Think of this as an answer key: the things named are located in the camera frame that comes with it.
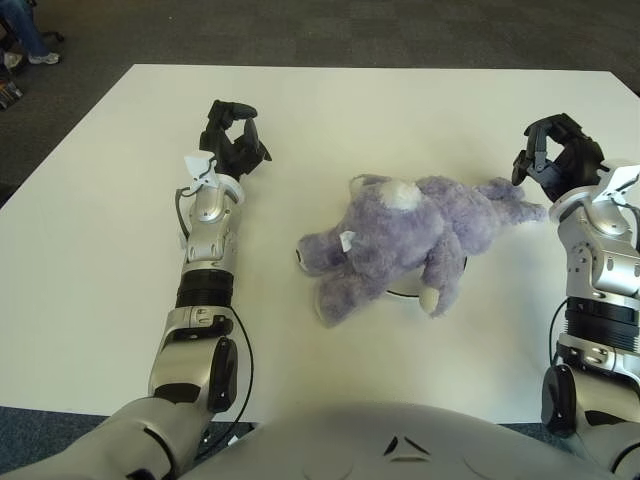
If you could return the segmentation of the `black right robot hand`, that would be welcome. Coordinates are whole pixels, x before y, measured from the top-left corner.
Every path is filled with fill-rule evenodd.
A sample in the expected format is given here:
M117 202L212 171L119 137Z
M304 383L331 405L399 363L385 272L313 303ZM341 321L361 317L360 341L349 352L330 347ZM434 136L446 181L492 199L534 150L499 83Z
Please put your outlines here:
M599 144L566 113L542 118L524 131L526 148L513 162L511 182L532 178L551 202L569 191L600 181L604 155Z

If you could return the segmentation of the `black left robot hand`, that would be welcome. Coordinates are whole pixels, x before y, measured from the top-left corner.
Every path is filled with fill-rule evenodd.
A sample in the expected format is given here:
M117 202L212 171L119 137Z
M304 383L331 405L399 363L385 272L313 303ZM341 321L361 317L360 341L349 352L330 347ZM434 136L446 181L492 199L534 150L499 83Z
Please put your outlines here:
M254 122L257 116L257 110L250 105L222 100L213 102L205 129L200 134L199 149L214 154L216 173L239 181L242 175L249 175L263 161L272 161L259 139ZM231 141L227 130L240 120L244 122L243 133Z

